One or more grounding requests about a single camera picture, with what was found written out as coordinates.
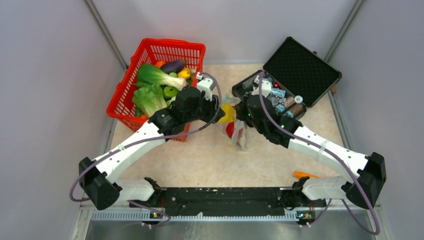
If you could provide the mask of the clear zip top bag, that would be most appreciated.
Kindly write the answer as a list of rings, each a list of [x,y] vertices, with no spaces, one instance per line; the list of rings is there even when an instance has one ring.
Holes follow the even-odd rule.
[[[236,105],[241,103],[241,99],[238,97],[234,97],[226,93],[222,99],[222,105],[228,104],[234,107],[235,115],[234,115],[234,123],[235,123],[235,131],[232,138],[229,138],[226,134],[226,127],[229,123],[221,123],[217,122],[215,124],[216,129],[223,135],[226,136],[233,146],[236,146],[241,151],[246,151],[249,148],[249,133],[248,133],[248,125],[245,121],[237,119],[237,111]],[[243,133],[241,137],[238,137],[238,130],[243,129]]]

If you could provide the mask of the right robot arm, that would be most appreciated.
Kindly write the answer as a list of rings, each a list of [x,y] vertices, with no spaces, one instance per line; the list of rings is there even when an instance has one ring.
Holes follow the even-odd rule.
[[[295,182],[293,200],[297,205],[320,199],[348,200],[367,210],[376,205],[387,180],[381,154],[366,155],[335,144],[295,118],[277,114],[265,97],[245,96],[235,110],[238,120],[246,121],[269,142],[315,158],[338,173],[338,177],[303,177]]]

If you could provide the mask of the purple eggplant toy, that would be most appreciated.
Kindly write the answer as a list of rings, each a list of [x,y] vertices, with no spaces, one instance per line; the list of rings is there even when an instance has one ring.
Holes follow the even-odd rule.
[[[186,67],[186,63],[185,59],[174,60],[163,64],[160,69],[166,74],[178,73]]]

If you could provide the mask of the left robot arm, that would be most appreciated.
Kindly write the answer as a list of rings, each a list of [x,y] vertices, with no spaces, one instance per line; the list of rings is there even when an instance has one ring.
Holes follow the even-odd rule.
[[[156,111],[136,132],[120,146],[78,164],[79,176],[73,183],[80,185],[97,210],[111,207],[120,196],[122,188],[116,183],[120,175],[143,155],[169,139],[185,137],[185,126],[201,120],[205,127],[223,117],[222,93],[199,90],[186,86],[166,108]]]

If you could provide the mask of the yellow bell pepper toy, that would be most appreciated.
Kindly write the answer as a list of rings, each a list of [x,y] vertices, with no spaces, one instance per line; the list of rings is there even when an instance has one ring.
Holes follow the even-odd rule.
[[[234,115],[236,114],[236,110],[232,105],[223,104],[221,109],[224,111],[224,116],[219,119],[219,123],[231,123],[234,122]]]

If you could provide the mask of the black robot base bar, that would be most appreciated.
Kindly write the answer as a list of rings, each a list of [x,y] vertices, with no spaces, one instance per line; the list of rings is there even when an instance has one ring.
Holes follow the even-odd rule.
[[[283,216],[296,208],[325,207],[288,187],[169,187],[157,189],[145,201],[172,216],[265,217]]]

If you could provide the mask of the red pomegranate toy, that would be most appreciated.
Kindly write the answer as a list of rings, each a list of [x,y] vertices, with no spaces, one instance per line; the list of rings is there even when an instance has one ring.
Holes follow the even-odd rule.
[[[233,135],[234,135],[234,132],[235,132],[235,122],[234,121],[232,121],[232,122],[230,122],[227,126],[226,126],[226,128],[225,128],[225,133],[226,133],[226,135],[231,139],[232,137],[233,137]],[[242,136],[242,134],[243,134],[243,129],[241,128],[241,129],[239,129],[238,130],[238,135],[237,135],[237,137],[241,137]]]

